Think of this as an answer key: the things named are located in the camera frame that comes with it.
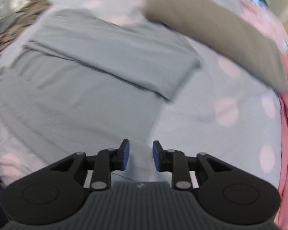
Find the brown fabric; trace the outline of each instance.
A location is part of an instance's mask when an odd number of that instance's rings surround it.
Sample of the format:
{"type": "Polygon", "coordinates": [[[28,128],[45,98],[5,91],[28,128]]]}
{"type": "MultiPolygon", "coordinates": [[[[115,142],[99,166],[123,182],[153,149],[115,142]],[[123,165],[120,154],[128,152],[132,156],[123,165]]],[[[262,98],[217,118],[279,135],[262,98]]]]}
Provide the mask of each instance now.
{"type": "Polygon", "coordinates": [[[147,0],[148,20],[161,22],[233,60],[278,93],[288,90],[276,43],[209,0],[147,0]]]}
{"type": "Polygon", "coordinates": [[[25,28],[34,23],[36,18],[50,6],[48,0],[30,0],[30,3],[16,13],[15,23],[0,34],[0,52],[17,38],[25,28]]]}

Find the ribbed gray surface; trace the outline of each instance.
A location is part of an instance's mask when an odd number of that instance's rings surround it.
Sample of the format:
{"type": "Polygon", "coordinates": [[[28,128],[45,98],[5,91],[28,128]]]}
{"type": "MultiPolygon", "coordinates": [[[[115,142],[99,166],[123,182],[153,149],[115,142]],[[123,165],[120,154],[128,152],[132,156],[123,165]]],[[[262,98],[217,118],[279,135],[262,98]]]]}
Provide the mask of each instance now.
{"type": "Polygon", "coordinates": [[[208,215],[189,192],[167,183],[116,183],[91,193],[72,217],[48,226],[10,222],[4,230],[277,230],[272,222],[236,226],[208,215]]]}

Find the folded gray fabric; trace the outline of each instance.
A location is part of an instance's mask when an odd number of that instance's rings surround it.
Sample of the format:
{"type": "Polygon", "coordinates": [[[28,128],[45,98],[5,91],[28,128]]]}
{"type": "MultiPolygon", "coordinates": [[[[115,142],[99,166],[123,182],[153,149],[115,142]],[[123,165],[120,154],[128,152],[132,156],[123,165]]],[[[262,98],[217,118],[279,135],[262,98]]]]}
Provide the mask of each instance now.
{"type": "Polygon", "coordinates": [[[143,13],[230,58],[278,93],[288,90],[276,43],[222,6],[210,0],[147,0],[143,13]]]}
{"type": "Polygon", "coordinates": [[[198,65],[184,37],[163,26],[121,28],[63,10],[0,71],[0,116],[47,163],[124,138],[143,148],[159,94],[171,99],[198,65]]]}

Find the brown clothing pile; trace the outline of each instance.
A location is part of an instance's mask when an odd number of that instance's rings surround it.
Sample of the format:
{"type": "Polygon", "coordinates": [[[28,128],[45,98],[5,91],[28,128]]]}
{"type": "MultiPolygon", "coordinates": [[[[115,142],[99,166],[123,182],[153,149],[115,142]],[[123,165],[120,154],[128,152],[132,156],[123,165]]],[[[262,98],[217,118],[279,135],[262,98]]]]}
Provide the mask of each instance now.
{"type": "Polygon", "coordinates": [[[5,49],[21,32],[29,25],[34,23],[36,18],[50,6],[48,0],[30,0],[28,5],[15,13],[14,24],[0,34],[0,52],[5,49]]]}

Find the bed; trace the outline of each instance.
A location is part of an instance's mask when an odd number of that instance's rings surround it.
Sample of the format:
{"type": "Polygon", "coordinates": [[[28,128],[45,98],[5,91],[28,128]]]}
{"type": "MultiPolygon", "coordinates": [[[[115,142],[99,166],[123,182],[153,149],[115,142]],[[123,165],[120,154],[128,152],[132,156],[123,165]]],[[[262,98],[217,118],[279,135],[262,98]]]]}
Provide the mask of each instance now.
{"type": "MultiPolygon", "coordinates": [[[[102,20],[120,26],[132,25],[145,21],[140,11],[143,1],[51,0],[51,9],[3,51],[0,67],[10,66],[22,45],[57,10],[86,8],[102,20]]],[[[212,1],[237,15],[243,14],[240,0],[212,1]]],[[[154,170],[152,142],[159,140],[164,148],[179,149],[188,156],[209,153],[278,188],[282,148],[280,102],[276,93],[226,57],[186,38],[201,60],[200,71],[190,75],[171,102],[162,103],[143,141],[144,147],[131,150],[133,161],[126,172],[113,174],[112,180],[170,181],[170,174],[160,175],[154,170]]],[[[97,149],[88,154],[96,154],[97,149]]],[[[5,184],[48,164],[0,118],[0,179],[5,184]]],[[[193,173],[191,177],[197,186],[193,173]]]]}

